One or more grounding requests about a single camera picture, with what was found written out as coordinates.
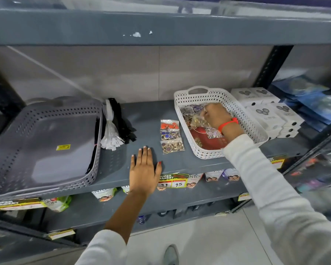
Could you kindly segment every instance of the person's left hand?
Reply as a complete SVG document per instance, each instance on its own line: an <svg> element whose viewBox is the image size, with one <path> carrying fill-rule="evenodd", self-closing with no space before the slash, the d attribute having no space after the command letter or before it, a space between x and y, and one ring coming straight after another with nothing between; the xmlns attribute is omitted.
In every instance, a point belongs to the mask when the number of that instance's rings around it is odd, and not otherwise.
<svg viewBox="0 0 331 265"><path fill-rule="evenodd" d="M141 193L148 197L156 189L161 172L161 162L157 163L154 170L151 149L144 146L143 153L142 149L139 149L136 164L135 156L131 156L130 193Z"/></svg>

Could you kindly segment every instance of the white plastic basket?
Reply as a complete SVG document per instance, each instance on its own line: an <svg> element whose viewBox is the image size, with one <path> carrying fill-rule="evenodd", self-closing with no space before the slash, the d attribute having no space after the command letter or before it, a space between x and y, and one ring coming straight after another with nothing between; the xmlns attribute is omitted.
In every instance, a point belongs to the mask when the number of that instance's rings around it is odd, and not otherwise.
<svg viewBox="0 0 331 265"><path fill-rule="evenodd" d="M198 88L206 89L207 93L189 94L189 91ZM174 93L174 106L186 138L188 139L190 147L196 157L201 159L212 159L223 157L223 154L221 150L204 150L196 144L189 128L185 123L179 107L209 102L221 102L227 111L234 115L234 117L238 118L239 124L243 128L244 132L248 134L248 136L258 147L269 139L265 129L263 129L263 127L256 121L256 119L249 116L243 105L241 105L228 91L221 88L193 86L188 90L177 91Z"/></svg>

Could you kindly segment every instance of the basket handle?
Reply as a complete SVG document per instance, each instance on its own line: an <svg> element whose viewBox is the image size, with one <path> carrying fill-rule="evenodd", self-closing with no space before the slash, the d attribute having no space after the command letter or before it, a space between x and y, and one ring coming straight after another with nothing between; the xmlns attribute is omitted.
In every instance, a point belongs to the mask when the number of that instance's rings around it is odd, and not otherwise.
<svg viewBox="0 0 331 265"><path fill-rule="evenodd" d="M207 86L196 85L196 86L190 87L188 90L186 90L186 91L188 92L188 95L195 95L195 94L190 94L190 93L189 93L191 90L194 90L194 89L206 89L207 92L211 90L211 89L208 88Z"/></svg>

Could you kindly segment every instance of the basket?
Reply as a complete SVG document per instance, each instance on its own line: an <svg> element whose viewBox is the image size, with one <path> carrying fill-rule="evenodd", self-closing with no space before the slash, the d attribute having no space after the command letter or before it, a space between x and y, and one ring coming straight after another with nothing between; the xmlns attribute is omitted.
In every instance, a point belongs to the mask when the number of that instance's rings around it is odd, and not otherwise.
<svg viewBox="0 0 331 265"><path fill-rule="evenodd" d="M207 93L189 94L189 91L194 89L206 89ZM189 141L190 147L196 157L201 159L213 159L224 156L222 154L222 150L204 150L196 144L189 131L189 128L185 123L179 106L208 102L221 102L227 111L229 111L234 117L238 118L239 124L243 128L244 132L254 141L258 147L269 139L265 129L254 118L249 116L243 105L241 105L228 91L221 88L194 86L188 90L175 92L174 106L186 138Z"/></svg>
<svg viewBox="0 0 331 265"><path fill-rule="evenodd" d="M0 201L91 184L101 151L102 104L73 97L26 106L0 136Z"/></svg>

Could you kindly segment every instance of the gray plastic basket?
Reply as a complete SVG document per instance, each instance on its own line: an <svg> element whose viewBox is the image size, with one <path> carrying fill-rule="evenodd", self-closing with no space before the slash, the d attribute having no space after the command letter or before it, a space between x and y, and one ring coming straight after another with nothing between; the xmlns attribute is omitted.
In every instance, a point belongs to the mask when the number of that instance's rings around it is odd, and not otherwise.
<svg viewBox="0 0 331 265"><path fill-rule="evenodd" d="M99 164L102 114L101 102L92 98L56 98L25 107L0 136L0 201L91 184Z"/></svg>

